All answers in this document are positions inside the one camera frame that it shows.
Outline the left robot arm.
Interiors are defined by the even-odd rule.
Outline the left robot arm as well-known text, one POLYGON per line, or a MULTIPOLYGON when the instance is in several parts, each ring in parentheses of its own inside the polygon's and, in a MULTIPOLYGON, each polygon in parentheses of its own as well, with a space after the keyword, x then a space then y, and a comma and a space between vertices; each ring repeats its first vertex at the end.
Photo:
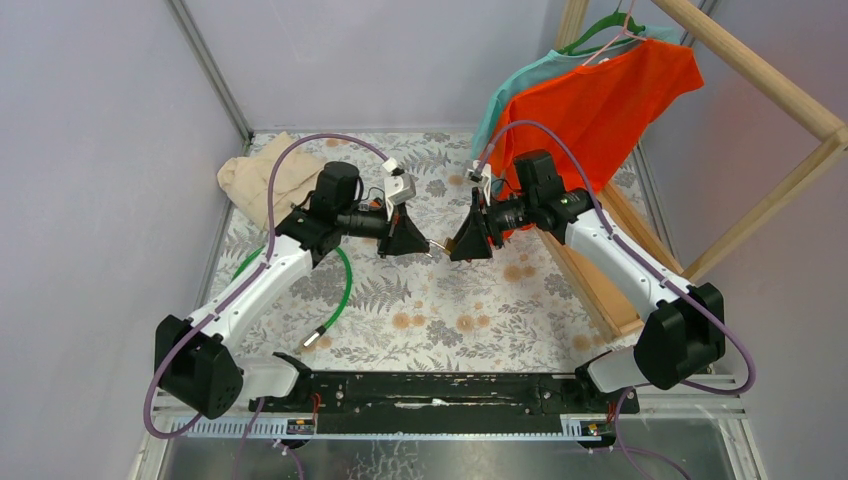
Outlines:
POLYGON ((237 359, 233 352, 249 327, 289 287, 312 270, 346 236, 378 242, 380 257, 425 254, 430 246, 409 218, 405 203, 415 194, 411 175, 394 159, 383 165, 384 199, 362 201, 358 169, 329 162, 305 206, 296 206, 275 227, 260 256, 218 296, 189 318, 173 315, 155 333, 154 384, 208 419, 244 399, 272 397, 296 411, 309 401, 302 368, 282 355, 237 359))

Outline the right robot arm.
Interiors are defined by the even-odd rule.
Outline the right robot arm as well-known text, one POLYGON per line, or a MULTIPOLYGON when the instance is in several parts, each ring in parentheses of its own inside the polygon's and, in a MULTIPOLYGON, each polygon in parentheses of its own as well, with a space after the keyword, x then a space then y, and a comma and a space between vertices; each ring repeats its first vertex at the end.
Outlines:
POLYGON ((588 259, 620 290, 644 326, 635 345, 580 367, 575 402, 597 412, 625 387, 668 390, 726 352, 724 301, 712 285, 695 286, 664 267, 627 236, 583 188, 569 190, 552 156, 537 150, 517 162, 518 192, 491 196, 490 166, 474 161, 469 213, 446 250, 453 261, 490 259, 506 234, 525 226, 550 233, 588 259))

